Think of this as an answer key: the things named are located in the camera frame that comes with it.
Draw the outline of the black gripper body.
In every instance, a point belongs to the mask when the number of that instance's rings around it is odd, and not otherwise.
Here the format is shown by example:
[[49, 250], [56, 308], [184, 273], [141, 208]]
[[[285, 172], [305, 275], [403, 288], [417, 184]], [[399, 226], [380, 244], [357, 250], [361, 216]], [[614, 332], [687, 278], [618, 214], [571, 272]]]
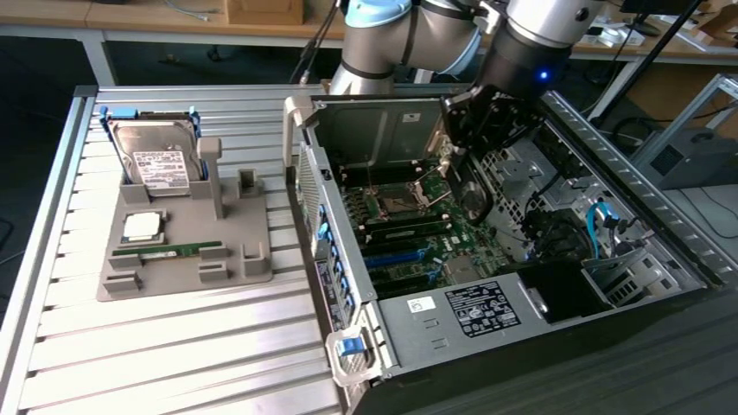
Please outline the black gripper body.
[[552, 48], [515, 32], [496, 32], [472, 83], [475, 100], [491, 100], [493, 93], [535, 101], [562, 72], [571, 47]]

